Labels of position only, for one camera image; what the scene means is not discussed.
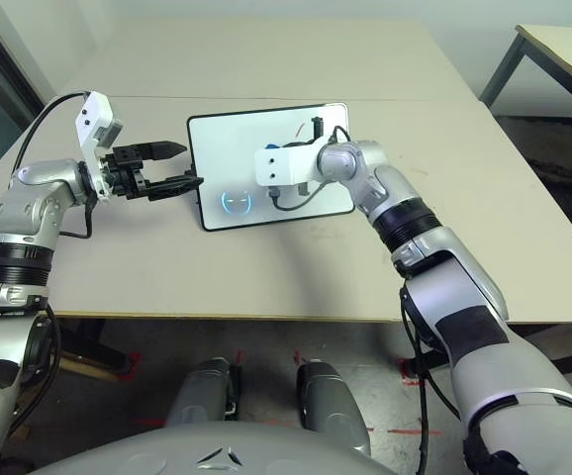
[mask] table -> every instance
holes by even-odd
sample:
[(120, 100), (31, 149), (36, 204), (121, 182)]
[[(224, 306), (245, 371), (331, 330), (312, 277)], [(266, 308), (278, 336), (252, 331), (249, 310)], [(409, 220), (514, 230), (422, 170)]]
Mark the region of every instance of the table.
[(526, 55), (572, 94), (572, 28), (517, 25), (515, 40), (479, 99), (491, 107)]
[[(184, 120), (192, 114), (307, 102), (112, 99), (126, 124), (117, 144), (187, 143)], [(501, 286), (513, 322), (572, 322), (572, 226), (483, 104), (346, 104), (353, 135), (384, 145)], [(72, 121), (79, 106), (55, 110), (28, 161), (78, 156)], [(0, 161), (0, 192), (15, 150)], [(152, 163), (145, 173), (182, 173), (188, 161)], [(81, 213), (69, 211), (62, 228), (81, 230)], [(185, 195), (155, 203), (115, 198), (93, 222), (92, 240), (58, 243), (49, 286), (61, 316), (400, 319), (401, 279), (358, 213), (206, 233), (194, 195)]]
[[(385, 146), (501, 286), (513, 322), (572, 322), (571, 224), (420, 25), (190, 19), (118, 31), (63, 91), (111, 95), (126, 124), (116, 144), (187, 143), (196, 114), (345, 102), (350, 132)], [(78, 107), (50, 115), (27, 161), (79, 157)], [(0, 160), (0, 193), (19, 143)], [(188, 164), (185, 154), (145, 174)], [(82, 221), (70, 210), (62, 228)], [(60, 316), (400, 320), (401, 279), (358, 213), (206, 233), (191, 194), (115, 198), (93, 224), (92, 240), (59, 241), (48, 285)]]

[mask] white bracket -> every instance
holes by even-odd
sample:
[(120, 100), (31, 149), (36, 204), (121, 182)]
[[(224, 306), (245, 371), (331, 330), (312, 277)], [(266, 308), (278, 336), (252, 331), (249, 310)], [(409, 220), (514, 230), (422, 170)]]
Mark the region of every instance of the white bracket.
[(90, 173), (91, 185), (102, 202), (110, 200), (112, 189), (104, 180), (97, 148), (110, 148), (122, 127), (121, 121), (115, 119), (108, 97), (91, 91), (75, 119), (75, 128)]
[(319, 150), (328, 143), (319, 137), (310, 145), (263, 148), (255, 153), (255, 181), (260, 186), (289, 186), (321, 181), (317, 169)]

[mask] tablet screen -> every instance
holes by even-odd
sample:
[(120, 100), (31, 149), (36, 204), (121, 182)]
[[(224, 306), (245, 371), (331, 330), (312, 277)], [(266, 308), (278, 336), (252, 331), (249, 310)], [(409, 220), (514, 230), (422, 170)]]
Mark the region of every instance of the tablet screen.
[[(196, 173), (204, 178), (198, 191), (203, 228), (207, 231), (349, 213), (353, 204), (339, 183), (323, 187), (309, 203), (294, 211), (275, 208), (268, 188), (255, 181), (255, 153), (314, 138), (313, 119), (323, 120), (324, 134), (334, 126), (347, 129), (344, 104), (194, 116), (187, 121)], [(281, 207), (296, 207), (320, 183), (280, 187)]]

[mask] blue circular icon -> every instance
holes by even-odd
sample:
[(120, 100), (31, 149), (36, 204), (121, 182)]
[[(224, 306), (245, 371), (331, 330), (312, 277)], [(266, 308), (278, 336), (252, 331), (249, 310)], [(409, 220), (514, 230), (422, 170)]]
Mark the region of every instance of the blue circular icon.
[(228, 215), (247, 215), (250, 212), (252, 198), (247, 191), (225, 191), (220, 197)]

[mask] black cable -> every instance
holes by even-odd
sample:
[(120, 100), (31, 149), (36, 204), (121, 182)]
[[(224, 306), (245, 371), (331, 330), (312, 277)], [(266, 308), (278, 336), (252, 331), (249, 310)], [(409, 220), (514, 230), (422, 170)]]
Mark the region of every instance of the black cable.
[[(407, 312), (406, 312), (405, 306), (402, 304), (402, 302), (401, 302), (401, 314), (403, 315), (403, 325), (405, 326), (405, 333), (407, 334), (407, 337), (408, 337), (410, 343), (412, 344), (412, 347), (416, 347), (417, 342), (416, 342), (416, 339), (412, 336), (412, 332), (409, 328), (409, 323), (407, 321)], [(415, 355), (415, 359), (416, 359), (416, 364), (417, 364), (417, 368), (416, 368), (417, 373), (420, 372), (420, 370), (418, 370), (419, 369), (418, 365), (421, 363), (423, 371), (424, 371), (424, 376), (427, 379), (427, 381), (429, 381), (429, 383), (431, 384), (433, 391), (439, 397), (439, 399), (442, 401), (442, 403), (459, 420), (460, 419), (460, 413), (457, 411), (457, 408), (455, 407), (455, 405), (453, 405), (453, 403), (451, 403), (451, 401), (446, 396), (444, 396), (444, 393), (442, 392), (440, 387), (435, 383), (433, 376), (431, 376), (431, 372), (429, 371), (429, 369), (427, 368), (427, 365), (425, 364), (425, 358), (424, 358), (422, 350), (420, 351), (421, 362), (420, 363), (418, 362), (419, 356), (417, 354)]]
[(427, 456), (429, 455), (429, 415), (427, 412), (427, 387), (425, 383), (425, 361), (423, 359), (423, 350), (421, 349), (421, 340), (416, 330), (414, 336), (416, 346), (414, 353), (418, 362), (418, 388), (421, 396), (421, 444), (419, 451), (421, 453), (420, 462), (416, 475), (424, 475), (427, 470)]
[(328, 184), (332, 183), (331, 181), (324, 181), (322, 182), (315, 191), (313, 191), (311, 193), (311, 195), (306, 198), (304, 201), (302, 201), (299, 205), (296, 206), (290, 206), (290, 207), (286, 207), (286, 206), (279, 206), (277, 204), (277, 199), (279, 198), (279, 196), (271, 196), (271, 200), (273, 201), (273, 206), (278, 209), (279, 211), (295, 211), (295, 210), (299, 210), (300, 208), (306, 206), (308, 203), (311, 202), (311, 200), (313, 198), (315, 198), (315, 196), (317, 196), (317, 194), (322, 191), (324, 189), (324, 187)]
[(86, 207), (84, 210), (84, 221), (86, 223), (86, 234), (80, 235), (78, 233), (72, 233), (70, 231), (60, 231), (60, 236), (66, 236), (68, 238), (78, 238), (78, 239), (88, 239), (92, 236), (92, 210), (97, 206), (97, 194), (92, 192), (88, 195), (88, 201), (86, 201)]
[(424, 358), (423, 351), (421, 350), (421, 340), (418, 335), (418, 330), (416, 330), (415, 335), (412, 335), (412, 331), (409, 328), (407, 312), (405, 311), (405, 304), (402, 297), (401, 315), (403, 317), (403, 325), (405, 327), (405, 332), (407, 333), (407, 338), (414, 348), (414, 357), (416, 359), (416, 369), (418, 373), (418, 386), (421, 398), (421, 444), (419, 447), (421, 458), (418, 470), (416, 470), (416, 475), (423, 475), (427, 469), (427, 457), (429, 455), (429, 414), (427, 412), (427, 389), (425, 387)]
[(25, 152), (27, 151), (27, 148), (29, 147), (29, 143), (31, 142), (31, 139), (33, 138), (34, 133), (38, 130), (38, 127), (40, 126), (42, 121), (47, 117), (47, 115), (50, 113), (50, 111), (52, 111), (55, 107), (57, 107), (62, 102), (67, 101), (68, 99), (72, 99), (73, 97), (85, 96), (89, 93), (90, 93), (89, 91), (73, 92), (70, 94), (66, 94), (64, 96), (60, 96), (57, 99), (55, 99), (54, 101), (47, 104), (47, 106), (40, 112), (40, 114), (33, 121), (31, 128), (27, 132), (27, 135), (25, 136), (25, 139), (22, 142), (22, 145), (20, 145), (20, 150), (18, 150), (18, 156), (16, 156), (16, 161), (14, 162), (13, 169), (11, 170), (11, 174), (14, 174), (15, 171), (18, 168), (20, 168), (20, 165), (22, 164), (22, 159), (25, 156)]
[(336, 131), (341, 131), (341, 133), (345, 136), (345, 138), (347, 139), (348, 142), (351, 141), (351, 138), (349, 137), (349, 134), (347, 133), (347, 130), (344, 129), (342, 126), (334, 126), (333, 129), (333, 134), (331, 135), (331, 140), (333, 141), (333, 143), (336, 143)]
[(458, 420), (460, 420), (460, 413), (457, 411), (457, 408), (453, 405), (453, 403), (451, 403), (448, 400), (448, 398), (446, 396), (444, 396), (444, 393), (442, 393), (439, 386), (437, 384), (435, 384), (435, 381), (433, 380), (433, 377), (431, 376), (431, 372), (428, 369), (425, 371), (425, 377), (427, 378), (427, 380), (431, 384), (431, 388), (433, 389), (435, 394), (439, 397), (439, 399), (442, 401), (442, 403), (451, 411), (451, 413)]
[(45, 378), (44, 382), (42, 383), (42, 388), (40, 388), (38, 394), (36, 394), (31, 403), (29, 403), (29, 405), (24, 409), (24, 411), (22, 411), (11, 423), (8, 433), (9, 436), (11, 436), (11, 434), (15, 432), (22, 425), (22, 423), (29, 416), (29, 414), (38, 406), (42, 398), (47, 393), (48, 388), (54, 381), (55, 376), (57, 375), (57, 370), (59, 369), (59, 360), (61, 358), (61, 332), (59, 330), (59, 322), (57, 321), (57, 317), (53, 313), (50, 305), (47, 305), (47, 315), (53, 330), (54, 350), (53, 350), (52, 365), (50, 366), (48, 375)]

